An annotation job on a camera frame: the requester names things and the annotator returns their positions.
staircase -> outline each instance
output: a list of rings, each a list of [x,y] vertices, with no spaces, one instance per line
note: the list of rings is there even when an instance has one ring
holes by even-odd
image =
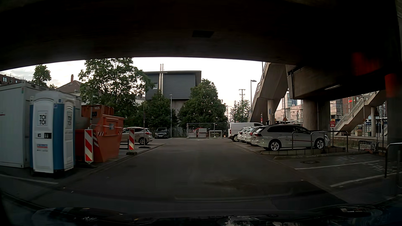
[[[371,107],[380,106],[385,100],[385,90],[364,94],[353,106],[352,110],[344,114],[336,123],[335,130],[352,131],[357,125],[362,124],[371,114]]]

white van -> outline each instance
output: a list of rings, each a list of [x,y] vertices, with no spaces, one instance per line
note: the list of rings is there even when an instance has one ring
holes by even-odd
[[[264,126],[261,123],[258,122],[236,122],[236,123],[230,123],[229,124],[229,139],[232,139],[232,141],[239,141],[237,139],[237,134],[238,132],[244,128],[244,127],[254,127],[254,126]]]

curb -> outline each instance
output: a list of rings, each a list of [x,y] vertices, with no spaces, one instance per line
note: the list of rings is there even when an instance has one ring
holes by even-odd
[[[89,170],[88,172],[84,172],[84,173],[78,174],[78,175],[76,175],[76,176],[72,176],[72,177],[70,177],[70,178],[66,178],[66,180],[63,180],[62,182],[59,182],[59,183],[56,184],[56,185],[48,186],[48,187],[46,187],[45,189],[60,190],[60,189],[58,189],[58,188],[63,187],[63,186],[66,186],[67,184],[70,184],[70,183],[73,183],[73,182],[77,182],[77,181],[79,181],[79,180],[82,180],[84,177],[87,177],[87,176],[92,175],[92,174],[94,174],[94,173],[98,173],[98,172],[101,172],[101,171],[110,169],[111,167],[114,167],[114,166],[116,166],[116,165],[119,165],[119,164],[121,164],[121,163],[123,163],[123,162],[126,162],[126,161],[132,159],[132,158],[135,158],[135,157],[137,157],[137,156],[139,156],[139,155],[142,155],[142,154],[144,154],[144,153],[146,153],[146,152],[149,152],[149,151],[151,151],[151,150],[153,150],[153,149],[155,149],[155,148],[158,148],[158,147],[162,147],[162,146],[164,146],[164,145],[165,145],[165,144],[161,144],[161,145],[159,145],[159,146],[156,146],[156,147],[153,147],[153,148],[144,150],[144,151],[138,153],[137,155],[127,156],[127,157],[122,158],[122,159],[120,159],[120,160],[117,160],[117,161],[115,161],[115,162],[109,163],[109,164],[105,165],[104,167],[100,166],[100,167],[98,167],[98,168]],[[33,200],[33,199],[36,199],[36,198],[42,196],[44,193],[47,193],[47,192],[48,192],[48,191],[43,191],[43,190],[41,190],[41,191],[38,191],[38,192],[37,192],[36,194],[34,194],[33,196],[28,197],[28,198],[26,198],[26,199],[27,199],[27,200]]]
[[[293,158],[313,158],[313,157],[325,157],[325,156],[337,156],[337,155],[350,155],[350,154],[366,154],[368,151],[358,151],[358,152],[338,152],[338,153],[328,153],[328,154],[315,154],[315,155],[286,155],[286,156],[276,156],[274,160],[284,160]]]

white road marking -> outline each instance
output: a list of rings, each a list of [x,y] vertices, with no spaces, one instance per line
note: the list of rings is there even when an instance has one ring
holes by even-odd
[[[369,162],[379,162],[383,160],[375,160],[375,161],[369,161]],[[330,166],[316,166],[316,167],[307,167],[307,168],[295,168],[295,170],[302,170],[302,169],[318,169],[318,168],[327,168],[327,167],[335,167],[335,166],[348,166],[348,165],[355,165],[355,164],[362,164],[362,163],[368,163],[368,162],[355,162],[355,163],[348,163],[348,164],[341,164],[341,165],[330,165]]]
[[[33,182],[46,183],[46,184],[51,184],[51,185],[58,184],[57,182],[40,181],[40,180],[33,180],[33,179],[22,178],[22,177],[13,177],[13,176],[8,176],[8,175],[4,175],[4,174],[0,174],[0,177],[8,177],[8,178],[14,178],[14,179],[23,180],[23,181],[33,181]]]
[[[349,184],[349,183],[353,183],[353,182],[359,182],[359,181],[364,181],[364,180],[369,180],[369,179],[374,179],[374,178],[379,178],[379,177],[383,177],[384,174],[381,175],[377,175],[377,176],[372,176],[372,177],[365,177],[365,178],[360,178],[360,179],[356,179],[356,180],[351,180],[351,181],[344,181],[344,182],[340,182],[334,185],[331,185],[330,187],[337,187],[337,186],[341,186],[341,185],[345,185],[345,184]]]

warning barrier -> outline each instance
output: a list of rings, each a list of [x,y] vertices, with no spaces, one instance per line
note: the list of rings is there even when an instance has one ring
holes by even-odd
[[[135,131],[133,129],[129,130],[128,137],[128,152],[127,155],[136,155],[137,152],[134,151],[134,142],[135,142]]]
[[[93,136],[92,136],[92,129],[86,129],[84,132],[85,136],[85,162],[90,164],[94,161],[93,155]]]

